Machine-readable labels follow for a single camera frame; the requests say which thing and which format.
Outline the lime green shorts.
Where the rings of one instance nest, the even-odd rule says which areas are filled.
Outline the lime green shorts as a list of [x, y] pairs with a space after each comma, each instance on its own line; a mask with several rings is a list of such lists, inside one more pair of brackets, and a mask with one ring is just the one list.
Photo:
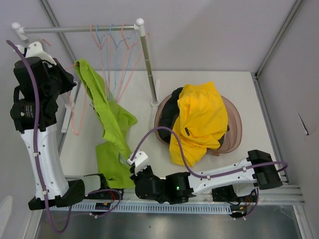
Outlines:
[[85, 59], [76, 61], [75, 71], [103, 127], [102, 139], [105, 142], [95, 148], [98, 172], [104, 175], [110, 188], [133, 188], [126, 164], [132, 153], [127, 133], [138, 122], [137, 118], [117, 103], [102, 76]]

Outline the navy dark shorts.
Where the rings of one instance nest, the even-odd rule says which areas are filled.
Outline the navy dark shorts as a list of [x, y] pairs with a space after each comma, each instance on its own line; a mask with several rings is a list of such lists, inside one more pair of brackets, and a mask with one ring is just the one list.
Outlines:
[[[174, 123], [179, 116], [179, 107], [177, 101], [182, 90], [183, 87], [177, 88], [170, 95], [163, 99], [156, 113], [154, 127], [163, 126], [170, 129], [173, 128]], [[170, 144], [170, 131], [158, 129], [156, 131], [156, 136], [163, 144]]]

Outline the pink wire hanger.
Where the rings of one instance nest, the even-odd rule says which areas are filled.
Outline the pink wire hanger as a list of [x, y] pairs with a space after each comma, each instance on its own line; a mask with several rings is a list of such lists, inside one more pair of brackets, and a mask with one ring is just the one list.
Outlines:
[[123, 23], [122, 26], [121, 26], [121, 36], [122, 36], [122, 42], [124, 43], [125, 47], [126, 47], [126, 55], [125, 55], [125, 59], [124, 59], [124, 63], [123, 63], [123, 68], [122, 68], [122, 71], [121, 71], [121, 77], [120, 77], [120, 84], [118, 86], [118, 90], [117, 90], [117, 94], [116, 94], [116, 101], [119, 102], [132, 77], [133, 77], [133, 74], [142, 58], [142, 55], [143, 55], [143, 50], [140, 50], [139, 52], [139, 55], [135, 61], [135, 63], [133, 63], [133, 52], [135, 51], [135, 48], [138, 46], [138, 45], [141, 45], [142, 44], [142, 41], [140, 39], [140, 36], [139, 36], [139, 33], [137, 30], [133, 29], [132, 31], [134, 33], [132, 33], [133, 35], [133, 39], [131, 39], [131, 37], [126, 37], [125, 36], [125, 33], [124, 33], [124, 30], [125, 30], [125, 27], [128, 26], [126, 23]]

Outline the yellow shorts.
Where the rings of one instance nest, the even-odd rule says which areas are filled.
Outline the yellow shorts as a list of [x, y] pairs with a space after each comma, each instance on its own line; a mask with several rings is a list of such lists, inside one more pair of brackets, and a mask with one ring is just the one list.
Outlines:
[[213, 82], [201, 85], [186, 84], [177, 101], [179, 116], [172, 130], [170, 160], [184, 165], [179, 149], [181, 143], [187, 165], [193, 167], [206, 154], [207, 149], [217, 150], [221, 138], [228, 130], [228, 114], [223, 99]]

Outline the blue hanger with olive shorts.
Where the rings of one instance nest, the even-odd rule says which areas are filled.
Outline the blue hanger with olive shorts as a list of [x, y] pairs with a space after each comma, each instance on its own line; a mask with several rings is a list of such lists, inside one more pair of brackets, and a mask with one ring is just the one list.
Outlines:
[[117, 45], [115, 43], [115, 39], [112, 35], [112, 26], [111, 25], [109, 27], [109, 31], [107, 31], [106, 33], [104, 33], [103, 35], [108, 36], [108, 42], [105, 44], [104, 48], [103, 48], [103, 57], [104, 57], [104, 62], [105, 62], [105, 69], [106, 69], [106, 76], [108, 78], [108, 84], [107, 86], [105, 86], [105, 91], [107, 94], [110, 93], [110, 83], [111, 83], [111, 62], [112, 62], [112, 49], [116, 49]]

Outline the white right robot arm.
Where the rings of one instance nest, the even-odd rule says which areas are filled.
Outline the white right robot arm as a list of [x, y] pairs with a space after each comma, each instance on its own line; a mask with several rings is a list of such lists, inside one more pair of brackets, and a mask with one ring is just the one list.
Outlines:
[[228, 187], [228, 197], [239, 201], [254, 189], [268, 190], [283, 185], [271, 155], [251, 150], [246, 158], [229, 166], [201, 172], [178, 172], [160, 178], [153, 173], [148, 156], [143, 151], [132, 153], [127, 160], [130, 179], [139, 199], [154, 200], [160, 204], [187, 203], [189, 198], [206, 191]]

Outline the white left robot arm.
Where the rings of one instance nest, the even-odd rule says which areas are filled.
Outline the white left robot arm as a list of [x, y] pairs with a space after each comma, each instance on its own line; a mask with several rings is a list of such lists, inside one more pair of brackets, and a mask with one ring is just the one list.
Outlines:
[[102, 174], [67, 180], [61, 167], [56, 101], [76, 86], [72, 74], [56, 59], [40, 57], [17, 61], [13, 73], [19, 85], [14, 89], [10, 116], [25, 143], [35, 178], [35, 195], [28, 202], [29, 209], [72, 206], [87, 199], [89, 193], [97, 199], [105, 198], [108, 186]]

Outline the translucent pink plastic basin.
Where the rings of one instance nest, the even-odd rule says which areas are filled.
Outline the translucent pink plastic basin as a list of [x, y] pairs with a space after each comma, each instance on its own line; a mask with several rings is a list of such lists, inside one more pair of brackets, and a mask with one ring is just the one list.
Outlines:
[[[226, 107], [227, 114], [228, 114], [228, 127], [229, 127], [229, 129], [227, 130], [227, 132], [225, 134], [224, 141], [223, 141], [222, 145], [217, 150], [207, 149], [206, 153], [214, 155], [214, 156], [219, 156], [221, 154], [230, 153], [230, 152], [233, 152], [234, 150], [236, 150], [241, 143], [242, 132], [243, 132], [242, 121], [241, 121], [241, 117], [240, 117], [240, 114], [239, 114], [237, 108], [226, 97], [224, 97], [224, 96], [221, 96], [221, 97], [223, 99], [223, 102], [224, 102], [224, 105]], [[160, 121], [160, 118], [162, 116], [162, 110], [170, 98], [171, 98], [171, 94], [166, 96], [162, 100], [162, 102], [160, 103], [158, 110], [157, 110], [157, 113], [156, 113], [156, 116], [155, 116], [155, 122], [153, 123], [152, 126], [154, 126], [154, 127], [159, 126], [159, 121]], [[155, 132], [155, 135], [160, 142], [162, 142], [165, 145], [169, 145], [169, 142], [165, 142], [163, 139], [161, 139], [158, 132]]]

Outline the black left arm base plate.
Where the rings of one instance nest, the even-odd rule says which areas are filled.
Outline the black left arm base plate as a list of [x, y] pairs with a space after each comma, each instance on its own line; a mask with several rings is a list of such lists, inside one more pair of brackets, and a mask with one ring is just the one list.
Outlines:
[[102, 186], [99, 189], [99, 192], [90, 193], [87, 196], [85, 196], [85, 199], [90, 200], [118, 200], [120, 198], [119, 194], [116, 192], [116, 190], [123, 196], [123, 189], [113, 189], [113, 191], [110, 191], [110, 187], [108, 186]]

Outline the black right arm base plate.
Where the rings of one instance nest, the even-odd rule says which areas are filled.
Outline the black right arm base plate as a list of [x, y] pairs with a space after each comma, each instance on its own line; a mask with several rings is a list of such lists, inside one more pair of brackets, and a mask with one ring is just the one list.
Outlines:
[[212, 189], [212, 198], [214, 202], [227, 202], [231, 204], [256, 202], [257, 193], [254, 189], [246, 196], [237, 196], [232, 185]]

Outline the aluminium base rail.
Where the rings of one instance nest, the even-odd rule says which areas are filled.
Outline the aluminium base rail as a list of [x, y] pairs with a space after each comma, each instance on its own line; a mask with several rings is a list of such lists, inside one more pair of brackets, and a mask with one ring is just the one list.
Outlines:
[[[240, 182], [240, 177], [231, 177], [230, 182], [218, 179], [203, 180], [188, 173], [176, 173], [160, 179], [155, 175], [136, 176], [135, 195], [142, 200], [152, 200], [160, 204], [168, 202], [173, 204], [187, 203], [192, 197], [211, 192], [215, 202], [243, 202], [247, 198], [257, 200], [261, 191], [277, 201], [298, 201], [301, 190], [291, 185], [283, 185], [275, 181], [259, 185], [257, 182]], [[122, 189], [110, 189], [101, 174], [88, 175], [82, 179], [67, 182], [68, 190], [52, 199], [34, 197], [29, 203], [31, 210], [44, 209], [46, 206], [69, 207], [82, 202], [84, 199], [112, 199], [122, 200]]]

